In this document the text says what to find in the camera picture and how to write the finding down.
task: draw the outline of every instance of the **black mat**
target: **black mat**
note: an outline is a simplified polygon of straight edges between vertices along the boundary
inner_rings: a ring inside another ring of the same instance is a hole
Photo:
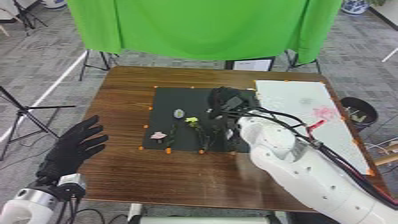
[[[148,116],[148,128],[145,130],[141,146],[145,149],[164,149],[166,140],[157,143],[150,139],[154,132],[170,134],[172,125],[175,125],[175,137],[172,143],[172,150],[198,151],[198,137],[196,132],[184,123],[186,117],[196,117],[202,129],[207,136],[211,136],[209,151],[227,152],[230,151],[228,143],[225,140],[225,122],[207,119],[207,95],[211,89],[189,89],[189,88],[156,88],[156,94],[152,98],[152,111]],[[252,98],[255,96],[252,91],[243,91],[244,95]],[[173,118],[173,111],[180,109],[184,111],[184,118],[177,120]],[[237,152],[246,152],[246,145],[236,146]]]

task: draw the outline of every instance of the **orange marker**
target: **orange marker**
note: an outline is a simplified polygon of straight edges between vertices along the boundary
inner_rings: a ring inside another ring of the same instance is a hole
[[[374,174],[374,171],[372,171],[371,169],[367,169],[365,174],[367,174],[369,176],[374,176],[374,175],[376,175],[376,174]]]

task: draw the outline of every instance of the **tripod stand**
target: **tripod stand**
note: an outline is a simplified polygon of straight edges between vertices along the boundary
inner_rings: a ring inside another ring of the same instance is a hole
[[[12,2],[13,2],[15,10],[19,13],[19,19],[21,19],[21,23],[22,23],[26,36],[28,36],[28,29],[35,29],[35,21],[42,24],[44,27],[47,27],[47,25],[40,21],[40,19],[35,17],[35,15],[28,12],[28,10],[22,8],[19,2],[15,0],[12,0]]]
[[[3,152],[1,152],[1,156],[0,156],[0,161],[3,160],[3,156],[6,153],[6,149],[8,149],[8,145],[12,142],[19,141],[21,139],[28,138],[31,135],[45,132],[54,138],[58,138],[54,132],[49,130],[47,126],[51,124],[54,115],[58,113],[60,108],[70,108],[74,106],[49,106],[49,107],[28,107],[22,106],[15,100],[15,98],[12,97],[10,93],[6,92],[6,90],[3,89],[3,87],[0,86],[0,93],[3,94],[3,99],[8,101],[8,103],[12,104],[12,106],[17,108],[17,112],[15,112],[15,119],[13,119],[13,124],[12,124],[12,128],[10,128],[10,133],[8,133],[8,137],[6,137],[6,142],[5,142],[5,147],[3,147]],[[42,124],[42,122],[38,121],[38,119],[35,118],[35,116],[29,113],[29,110],[40,110],[40,109],[56,109],[53,112],[53,115],[49,117],[47,123]],[[13,133],[15,133],[15,127],[21,121],[22,116],[26,116],[26,118],[29,119],[29,121],[33,122],[33,124],[38,127],[38,131],[31,132],[29,134],[13,137]]]

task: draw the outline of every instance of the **wooden table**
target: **wooden table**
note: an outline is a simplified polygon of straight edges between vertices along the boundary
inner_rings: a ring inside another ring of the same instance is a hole
[[[157,87],[253,88],[253,80],[321,81],[339,108],[335,93],[323,76],[303,73],[115,67],[108,73],[86,117],[100,117],[109,135],[106,150],[86,162],[90,200],[168,204],[216,208],[310,211],[299,204],[246,154],[138,150],[148,107]],[[362,142],[347,123],[353,138],[374,171],[371,181],[383,188],[379,174]]]

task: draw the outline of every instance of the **gloved hand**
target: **gloved hand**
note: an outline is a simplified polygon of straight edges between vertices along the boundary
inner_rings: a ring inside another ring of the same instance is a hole
[[[104,149],[108,136],[84,140],[102,131],[102,126],[95,126],[99,117],[90,117],[79,122],[58,138],[53,149],[40,163],[35,176],[49,181],[58,181],[63,175],[76,173],[84,159]]]

